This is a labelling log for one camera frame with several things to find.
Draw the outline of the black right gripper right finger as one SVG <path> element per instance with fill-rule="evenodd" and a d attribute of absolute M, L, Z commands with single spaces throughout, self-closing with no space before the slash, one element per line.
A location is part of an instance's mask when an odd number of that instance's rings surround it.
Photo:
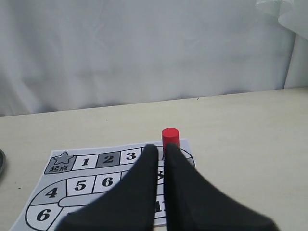
<path fill-rule="evenodd" d="M 275 222 L 207 181 L 177 145 L 165 147 L 164 202 L 169 231 L 276 231 Z"/>

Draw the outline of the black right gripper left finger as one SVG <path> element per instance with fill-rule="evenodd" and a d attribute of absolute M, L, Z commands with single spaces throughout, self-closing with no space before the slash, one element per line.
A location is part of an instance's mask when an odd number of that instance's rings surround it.
<path fill-rule="evenodd" d="M 151 231 L 157 195 L 158 149 L 145 146 L 124 178 L 89 205 L 67 214 L 59 231 Z"/>

